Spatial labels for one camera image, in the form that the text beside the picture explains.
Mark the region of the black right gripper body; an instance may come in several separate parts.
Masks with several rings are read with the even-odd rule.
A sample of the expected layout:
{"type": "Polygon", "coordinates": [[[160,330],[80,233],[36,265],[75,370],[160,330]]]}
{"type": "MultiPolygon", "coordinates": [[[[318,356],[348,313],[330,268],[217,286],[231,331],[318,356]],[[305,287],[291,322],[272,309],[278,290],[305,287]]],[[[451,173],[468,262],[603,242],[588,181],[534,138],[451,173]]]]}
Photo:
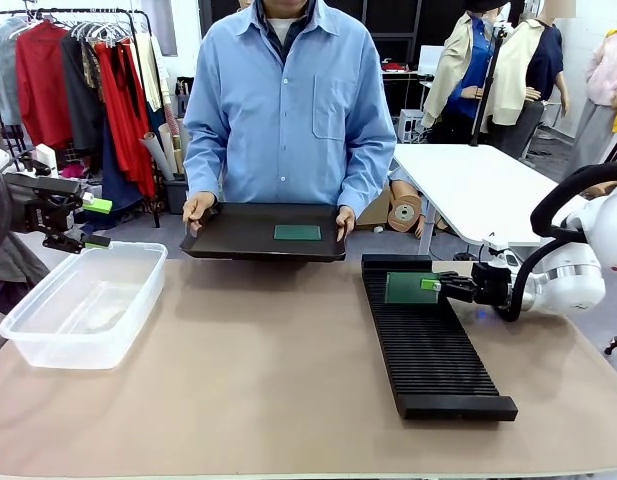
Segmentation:
{"type": "Polygon", "coordinates": [[[511,271],[508,268],[474,263],[471,277],[475,285],[475,303],[490,306],[505,306],[508,303],[511,285],[511,271]]]}

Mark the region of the person's left hand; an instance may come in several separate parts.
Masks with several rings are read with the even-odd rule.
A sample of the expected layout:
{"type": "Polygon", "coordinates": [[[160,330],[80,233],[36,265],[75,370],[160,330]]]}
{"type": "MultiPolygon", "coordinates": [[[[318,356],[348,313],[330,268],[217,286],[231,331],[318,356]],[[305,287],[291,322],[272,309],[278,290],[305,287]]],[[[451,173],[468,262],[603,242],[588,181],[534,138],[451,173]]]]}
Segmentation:
{"type": "Polygon", "coordinates": [[[356,216],[353,209],[346,205],[340,206],[336,217],[338,243],[344,242],[348,235],[354,230],[355,222],[356,216]]]}

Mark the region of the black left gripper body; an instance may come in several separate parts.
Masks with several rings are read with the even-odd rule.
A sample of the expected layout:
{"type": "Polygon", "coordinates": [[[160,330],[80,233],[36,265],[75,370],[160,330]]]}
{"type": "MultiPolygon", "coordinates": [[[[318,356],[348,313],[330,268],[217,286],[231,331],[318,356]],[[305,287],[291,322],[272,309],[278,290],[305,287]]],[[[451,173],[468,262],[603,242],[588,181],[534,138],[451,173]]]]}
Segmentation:
{"type": "Polygon", "coordinates": [[[83,206],[83,188],[77,181],[7,173],[12,231],[65,233],[74,226],[73,212],[83,206]]]}

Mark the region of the person's right hand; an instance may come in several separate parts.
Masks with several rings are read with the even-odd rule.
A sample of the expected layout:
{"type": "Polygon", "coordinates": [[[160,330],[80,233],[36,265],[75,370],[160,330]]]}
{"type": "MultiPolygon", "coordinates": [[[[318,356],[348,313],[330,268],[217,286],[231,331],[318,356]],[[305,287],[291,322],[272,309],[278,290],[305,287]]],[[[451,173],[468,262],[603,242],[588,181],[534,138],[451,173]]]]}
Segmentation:
{"type": "Polygon", "coordinates": [[[188,234],[196,237],[202,228],[202,217],[207,210],[212,209],[217,202],[212,192],[199,192],[192,195],[183,206],[182,221],[187,227],[188,234]]]}

